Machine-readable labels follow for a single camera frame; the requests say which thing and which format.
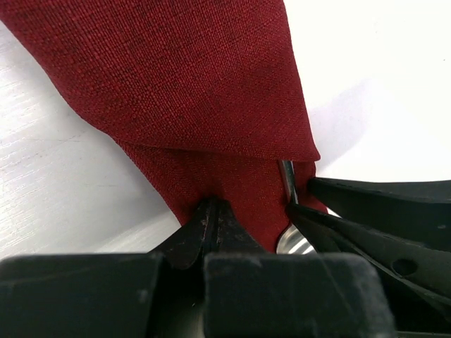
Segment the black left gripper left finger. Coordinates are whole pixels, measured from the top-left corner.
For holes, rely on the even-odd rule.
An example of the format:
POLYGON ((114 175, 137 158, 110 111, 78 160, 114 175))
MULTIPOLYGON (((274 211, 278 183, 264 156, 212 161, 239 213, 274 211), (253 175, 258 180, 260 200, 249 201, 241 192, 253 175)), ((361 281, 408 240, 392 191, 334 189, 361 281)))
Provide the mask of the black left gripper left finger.
POLYGON ((214 201, 147 253, 1 261, 2 337, 201 337, 214 201))

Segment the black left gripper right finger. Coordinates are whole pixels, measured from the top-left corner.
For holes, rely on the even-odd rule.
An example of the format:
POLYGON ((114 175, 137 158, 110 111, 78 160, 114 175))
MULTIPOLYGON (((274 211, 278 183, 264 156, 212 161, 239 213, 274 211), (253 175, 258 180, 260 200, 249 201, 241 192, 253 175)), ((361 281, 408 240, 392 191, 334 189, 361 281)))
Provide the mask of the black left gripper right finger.
POLYGON ((346 253, 275 255, 230 233, 227 201, 209 199, 204 234, 207 337, 394 337, 376 270, 346 253))

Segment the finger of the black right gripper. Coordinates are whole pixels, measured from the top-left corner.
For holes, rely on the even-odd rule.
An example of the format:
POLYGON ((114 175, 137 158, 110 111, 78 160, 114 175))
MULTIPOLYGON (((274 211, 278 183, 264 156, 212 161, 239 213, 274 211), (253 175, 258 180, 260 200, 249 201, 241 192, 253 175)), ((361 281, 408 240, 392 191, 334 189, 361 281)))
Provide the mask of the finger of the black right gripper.
POLYGON ((308 190, 341 218, 450 250, 450 181, 360 182, 315 177, 308 190))
POLYGON ((290 204, 286 213, 317 252, 357 254, 388 282, 416 293, 442 316, 450 316, 449 251, 430 249, 305 206, 290 204))

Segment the dark red cloth napkin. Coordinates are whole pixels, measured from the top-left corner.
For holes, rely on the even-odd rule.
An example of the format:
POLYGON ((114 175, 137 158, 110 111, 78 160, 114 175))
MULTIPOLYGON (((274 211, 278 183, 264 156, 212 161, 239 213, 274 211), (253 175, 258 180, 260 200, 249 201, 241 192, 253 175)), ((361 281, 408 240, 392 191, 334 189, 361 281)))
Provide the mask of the dark red cloth napkin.
POLYGON ((2 1, 1 21, 181 223, 216 195, 273 251, 288 226, 280 160, 322 209, 282 1, 2 1))

